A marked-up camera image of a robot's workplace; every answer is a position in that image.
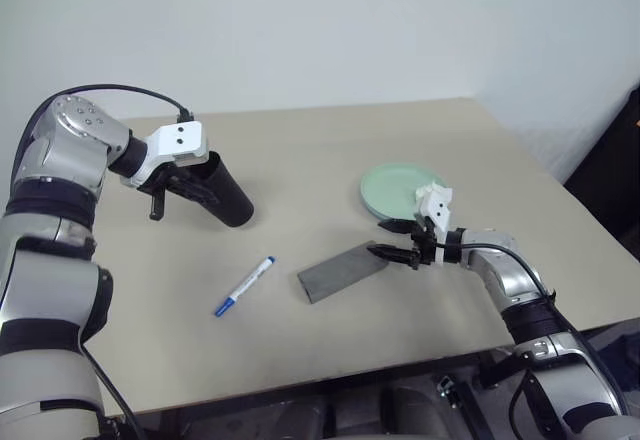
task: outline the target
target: light green plate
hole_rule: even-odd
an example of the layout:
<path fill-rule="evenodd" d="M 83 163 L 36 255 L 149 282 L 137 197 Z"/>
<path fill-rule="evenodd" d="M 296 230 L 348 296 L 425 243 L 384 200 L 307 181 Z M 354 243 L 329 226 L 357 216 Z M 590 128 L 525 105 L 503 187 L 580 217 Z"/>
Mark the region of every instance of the light green plate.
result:
<path fill-rule="evenodd" d="M 376 217 L 414 219 L 416 189 L 435 181 L 446 187 L 435 173 L 412 163 L 388 163 L 367 172 L 360 182 L 362 200 Z"/>

